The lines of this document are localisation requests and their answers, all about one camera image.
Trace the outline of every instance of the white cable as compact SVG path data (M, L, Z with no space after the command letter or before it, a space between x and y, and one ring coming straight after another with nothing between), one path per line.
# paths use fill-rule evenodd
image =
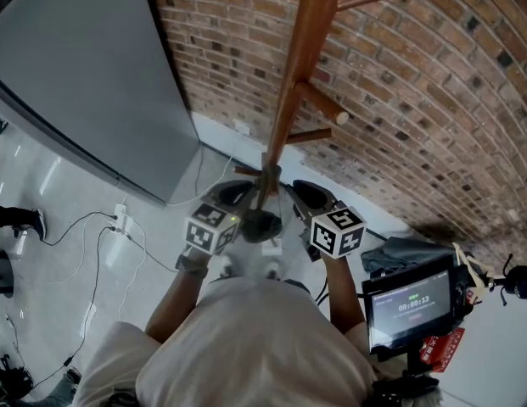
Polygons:
M126 300L127 300L127 292L129 291L129 288L131 287L131 285L135 282L135 280L137 279L137 273L138 273L138 269L141 268L144 264L144 262L146 262L146 257L147 257L147 253L146 253L146 232L144 231L143 227L140 226L136 221L135 219L133 219L133 223L135 225L138 226L138 228L141 230L141 232L143 233L143 251L144 251L144 257L143 257L143 260L141 261L141 263L139 265L137 265L137 268L135 269L135 275L133 276L132 280L129 282L129 285L127 285L127 288L126 288L126 293L124 294L124 299L122 300L121 302L121 305L120 307L118 308L118 315L120 317L120 321L121 321L121 308L124 307L124 304L126 303Z
M218 182L220 182L223 179L223 177L226 175L227 167L229 167L229 163L231 163L232 160L233 160L233 156L229 157L229 161L227 161L226 167L223 169L223 173L221 174L221 176L215 182L210 184L199 196L195 196L194 198L185 200L184 202L168 203L167 206L168 207L179 207L180 205L189 204L190 202L193 202L194 200L197 200L203 197L206 194L206 192L208 192L213 186L215 186Z
M20 275L17 275L17 277L19 279L21 279L23 282L25 282L28 285L30 285L31 287L45 287L47 285L55 285L56 283L66 283L66 282L70 281L72 278L76 277L78 275L78 273L80 272L80 269L82 268L82 264L84 263L84 258L86 256L86 226L87 226L88 221L90 221L94 215L95 214L92 214L86 219L86 222L84 223L84 228L82 229L82 256L80 257L80 264L78 265L78 268L76 269L75 274L73 274L72 276L68 277L67 279L64 279L63 281L44 282L41 285L35 285L34 283L31 283L31 282L27 281L26 279L24 279Z

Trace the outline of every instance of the small screen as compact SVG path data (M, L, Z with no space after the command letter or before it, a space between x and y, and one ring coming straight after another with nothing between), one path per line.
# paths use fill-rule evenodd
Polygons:
M372 344L390 343L397 335L450 312L448 271L373 296Z

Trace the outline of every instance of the wooden coat rack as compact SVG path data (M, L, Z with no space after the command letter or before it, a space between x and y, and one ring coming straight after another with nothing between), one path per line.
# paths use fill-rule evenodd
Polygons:
M335 14L377 1L379 0L300 0L278 97L277 115L261 171L240 167L235 169L238 173L259 177L258 209L263 207L269 196L278 193L278 161L286 144L318 140L333 135L330 128L290 134L302 100L310 101L323 116L336 125L347 122L348 112L311 85L310 78Z

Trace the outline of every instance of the black chair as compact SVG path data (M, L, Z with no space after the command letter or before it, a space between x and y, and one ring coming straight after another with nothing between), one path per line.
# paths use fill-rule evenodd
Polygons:
M8 255L0 250L0 294L11 298L14 294L14 273Z

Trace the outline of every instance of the shoe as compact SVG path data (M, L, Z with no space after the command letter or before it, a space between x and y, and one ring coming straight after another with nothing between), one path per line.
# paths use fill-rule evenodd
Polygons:
M235 277L235 272L233 271L233 262L228 255L223 254L221 256L220 279L227 279L229 277Z
M65 375L71 379L71 381L75 384L80 384L80 380L82 379L82 375L76 368L69 368L67 372L65 372Z
M40 209L34 209L33 212L38 214L35 225L32 225L33 229L35 229L41 241L44 241L46 238L46 224L44 223L44 214Z
M0 126L0 134L2 134L3 131L7 129L7 127L8 127L8 122L3 121L3 123Z
M282 279L280 264L275 259L266 265L265 278L273 281L280 281Z

